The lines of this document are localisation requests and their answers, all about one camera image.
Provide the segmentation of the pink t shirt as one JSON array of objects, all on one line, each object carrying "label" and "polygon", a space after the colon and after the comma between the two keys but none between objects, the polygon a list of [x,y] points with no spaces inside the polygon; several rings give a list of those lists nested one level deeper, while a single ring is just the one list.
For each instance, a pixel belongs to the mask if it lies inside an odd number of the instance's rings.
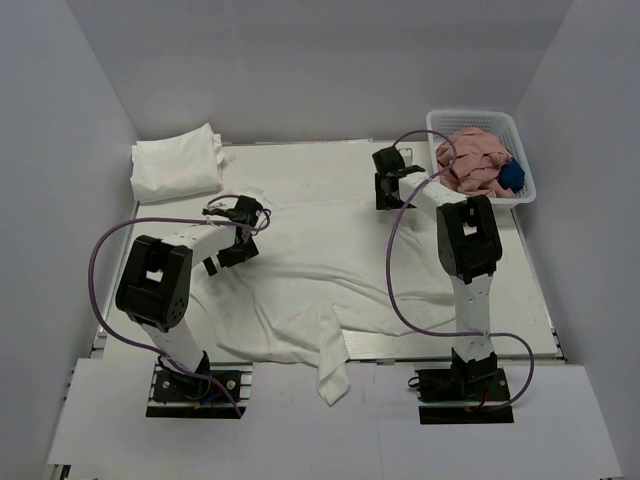
[{"label": "pink t shirt", "polygon": [[499,181],[514,156],[496,135],[476,127],[459,130],[436,148],[435,156],[440,182],[447,188],[471,196],[516,197],[513,187]]}]

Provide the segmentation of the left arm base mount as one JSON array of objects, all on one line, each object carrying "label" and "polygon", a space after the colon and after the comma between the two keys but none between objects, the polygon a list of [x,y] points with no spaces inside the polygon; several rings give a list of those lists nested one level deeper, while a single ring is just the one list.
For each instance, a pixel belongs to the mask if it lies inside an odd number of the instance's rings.
[{"label": "left arm base mount", "polygon": [[[211,374],[229,392],[244,413],[250,398],[253,367],[213,365]],[[210,382],[174,372],[159,364],[154,367],[148,395],[147,418],[239,420],[232,403]]]}]

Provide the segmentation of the white printed t shirt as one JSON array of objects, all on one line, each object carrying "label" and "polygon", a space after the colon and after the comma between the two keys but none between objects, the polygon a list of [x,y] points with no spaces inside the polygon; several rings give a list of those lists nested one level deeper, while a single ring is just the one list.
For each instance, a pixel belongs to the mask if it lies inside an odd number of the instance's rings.
[{"label": "white printed t shirt", "polygon": [[[399,337],[412,330],[392,310],[385,254],[393,211],[363,197],[294,201],[271,197],[272,225],[256,237],[258,255],[214,276],[192,276],[186,319],[209,355],[315,368],[320,397],[339,401],[350,386],[348,331]],[[391,257],[403,316],[425,329],[454,319],[448,276],[437,258],[432,220],[404,213]]]}]

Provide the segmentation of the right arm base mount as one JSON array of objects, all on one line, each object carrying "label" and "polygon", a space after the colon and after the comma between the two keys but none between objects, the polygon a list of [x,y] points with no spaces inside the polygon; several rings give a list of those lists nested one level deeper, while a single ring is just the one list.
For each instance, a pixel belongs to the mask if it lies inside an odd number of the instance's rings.
[{"label": "right arm base mount", "polygon": [[513,424],[511,406],[497,409],[510,400],[503,369],[493,376],[464,387],[451,369],[416,370],[407,382],[418,397],[421,425]]}]

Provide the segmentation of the blue t shirt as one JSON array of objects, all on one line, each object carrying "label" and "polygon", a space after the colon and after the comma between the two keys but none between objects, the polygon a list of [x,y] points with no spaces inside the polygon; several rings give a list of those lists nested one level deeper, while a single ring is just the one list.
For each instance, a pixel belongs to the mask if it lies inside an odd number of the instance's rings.
[{"label": "blue t shirt", "polygon": [[514,157],[502,166],[498,183],[504,190],[511,190],[514,194],[524,188],[525,172]]}]

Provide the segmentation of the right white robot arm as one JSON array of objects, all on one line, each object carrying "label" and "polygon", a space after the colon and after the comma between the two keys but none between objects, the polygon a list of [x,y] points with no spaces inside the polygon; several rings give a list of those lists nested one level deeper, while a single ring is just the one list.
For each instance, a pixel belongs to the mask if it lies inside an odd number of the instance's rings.
[{"label": "right white robot arm", "polygon": [[[497,370],[490,338],[489,293],[503,249],[491,202],[484,196],[468,197],[454,192],[424,168],[406,165],[394,146],[375,152],[372,159],[376,169],[376,208],[397,212],[385,254],[385,280],[392,310],[416,333],[454,340],[452,388],[463,398],[475,398],[486,389],[488,376]],[[454,292],[454,332],[435,332],[413,325],[396,301],[392,249],[402,216],[409,208],[429,215],[436,222],[438,258]]]}]

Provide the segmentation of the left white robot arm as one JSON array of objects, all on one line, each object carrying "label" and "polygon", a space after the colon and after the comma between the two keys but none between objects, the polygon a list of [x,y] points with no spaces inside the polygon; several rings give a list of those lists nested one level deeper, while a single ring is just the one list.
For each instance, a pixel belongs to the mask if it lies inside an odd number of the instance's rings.
[{"label": "left white robot arm", "polygon": [[208,204],[201,220],[177,219],[185,228],[176,233],[135,238],[116,291],[118,310],[147,333],[160,363],[178,372],[177,387],[191,399],[205,396],[212,378],[206,351],[185,319],[192,271],[202,265],[214,276],[256,257],[254,235],[270,221],[269,210],[258,200],[231,198],[231,207]]}]

